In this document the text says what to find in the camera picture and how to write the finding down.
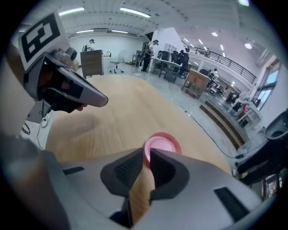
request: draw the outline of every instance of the pink cup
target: pink cup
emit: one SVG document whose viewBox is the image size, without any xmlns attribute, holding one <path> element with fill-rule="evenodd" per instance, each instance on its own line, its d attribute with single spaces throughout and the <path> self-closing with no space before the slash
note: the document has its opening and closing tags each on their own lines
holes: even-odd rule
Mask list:
<svg viewBox="0 0 288 230">
<path fill-rule="evenodd" d="M 182 154 L 179 142 L 172 135 L 164 132 L 153 134 L 144 145 L 144 165 L 150 167 L 150 149 L 162 149 L 176 154 Z"/>
</svg>

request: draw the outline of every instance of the wooden tabletop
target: wooden tabletop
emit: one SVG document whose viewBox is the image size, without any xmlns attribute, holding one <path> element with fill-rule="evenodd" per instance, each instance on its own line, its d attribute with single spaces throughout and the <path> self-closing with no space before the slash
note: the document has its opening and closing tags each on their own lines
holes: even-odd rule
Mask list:
<svg viewBox="0 0 288 230">
<path fill-rule="evenodd" d="M 183 155 L 212 163 L 230 174 L 224 156 L 209 137 L 180 108 L 144 80 L 112 75 L 97 76 L 89 82 L 109 98 L 108 104 L 102 108 L 87 106 L 81 112 L 59 112 L 56 115 L 45 149 L 53 152 L 59 162 L 139 148 L 152 134 L 167 132 L 178 140 Z M 149 207 L 147 195 L 153 189 L 151 171 L 144 169 L 136 182 L 135 194 L 145 199 L 141 200 L 142 206 L 136 201 L 140 208 L 134 212 L 134 222 Z"/>
</svg>

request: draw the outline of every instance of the black gripper pad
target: black gripper pad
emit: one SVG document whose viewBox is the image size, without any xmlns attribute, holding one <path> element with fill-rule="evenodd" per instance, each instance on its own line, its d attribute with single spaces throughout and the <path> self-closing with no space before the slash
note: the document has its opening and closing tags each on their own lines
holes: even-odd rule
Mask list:
<svg viewBox="0 0 288 230">
<path fill-rule="evenodd" d="M 103 167 L 102 183 L 114 195 L 129 197 L 129 191 L 143 167 L 143 149 L 126 155 Z"/>
<path fill-rule="evenodd" d="M 150 151 L 150 169 L 155 181 L 151 201 L 174 198 L 186 187 L 190 178 L 188 169 L 182 163 L 156 149 Z"/>
<path fill-rule="evenodd" d="M 137 149 L 103 167 L 100 178 L 112 194 L 129 197 L 129 191 L 143 167 L 143 151 L 143 148 Z M 156 188 L 151 192 L 151 201 L 174 198 L 189 180 L 188 169 L 182 163 L 156 149 L 151 150 L 150 169 Z"/>
</svg>

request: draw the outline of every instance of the black railing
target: black railing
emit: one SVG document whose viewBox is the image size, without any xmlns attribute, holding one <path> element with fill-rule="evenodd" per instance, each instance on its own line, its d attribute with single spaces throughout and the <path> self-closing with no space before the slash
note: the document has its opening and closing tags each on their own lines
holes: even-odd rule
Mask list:
<svg viewBox="0 0 288 230">
<path fill-rule="evenodd" d="M 229 58 L 223 57 L 222 55 L 219 55 L 217 53 L 211 52 L 210 50 L 205 50 L 201 48 L 196 48 L 192 46 L 188 46 L 189 52 L 198 54 L 207 58 L 210 58 L 216 62 L 221 63 L 224 66 L 229 67 L 230 69 L 234 70 L 235 72 L 239 73 L 243 78 L 245 78 L 247 81 L 249 81 L 251 84 L 253 83 L 256 76 L 246 70 L 241 65 L 237 64 L 236 62 L 230 60 Z"/>
</svg>

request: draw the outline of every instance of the black cable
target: black cable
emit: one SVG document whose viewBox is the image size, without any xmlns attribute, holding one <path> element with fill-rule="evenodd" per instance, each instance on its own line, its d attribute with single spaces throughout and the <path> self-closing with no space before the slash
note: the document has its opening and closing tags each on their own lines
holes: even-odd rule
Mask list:
<svg viewBox="0 0 288 230">
<path fill-rule="evenodd" d="M 39 146 L 40 146 L 40 148 L 41 148 L 42 150 L 44 150 L 44 149 L 43 149 L 42 146 L 40 145 L 40 142 L 39 142 L 39 139 L 38 139 L 38 135 L 39 135 L 39 132 L 40 132 L 40 128 L 45 128 L 45 127 L 48 125 L 48 122 L 49 122 L 48 115 L 51 115 L 53 112 L 54 112 L 54 111 L 52 110 L 52 112 L 51 112 L 50 114 L 47 114 L 46 117 L 43 118 L 43 120 L 42 120 L 42 121 L 40 122 L 40 124 L 39 124 L 39 129 L 38 129 L 38 133 L 37 133 L 36 139 L 37 139 L 38 144 L 39 144 Z M 43 122 L 43 121 L 46 121 L 46 119 L 47 119 L 46 126 L 42 126 L 42 122 Z"/>
<path fill-rule="evenodd" d="M 28 129 L 28 131 L 26 129 L 24 129 L 24 127 L 22 127 L 22 131 L 24 133 L 26 133 L 27 135 L 30 135 L 31 134 L 31 131 L 30 131 L 30 128 L 29 126 L 26 124 L 26 122 L 24 122 L 24 125 L 26 126 L 26 128 Z"/>
<path fill-rule="evenodd" d="M 238 156 L 236 156 L 236 157 L 230 157 L 230 156 L 228 156 L 225 152 L 222 151 L 222 149 L 218 146 L 218 144 L 214 141 L 214 139 L 206 132 L 206 130 L 202 127 L 202 125 L 200 125 L 199 122 L 198 122 L 197 120 L 195 120 L 195 118 L 194 118 L 188 111 L 185 111 L 185 113 L 188 113 L 188 114 L 194 119 L 194 121 L 204 130 L 204 132 L 205 132 L 205 133 L 211 138 L 211 140 L 216 144 L 216 146 L 218 147 L 218 149 L 220 149 L 220 151 L 221 151 L 224 155 L 226 155 L 227 157 L 229 157 L 229 158 L 233 158 L 233 159 L 242 158 L 242 157 L 245 156 L 246 154 L 251 153 L 251 152 L 254 151 L 255 149 L 259 148 L 259 147 L 262 146 L 262 144 L 263 144 L 263 143 L 262 143 L 262 144 L 260 144 L 259 146 L 257 146 L 256 148 L 252 149 L 251 151 L 243 154 L 243 156 L 239 155 L 239 156 L 241 156 L 241 157 L 238 157 Z"/>
</svg>

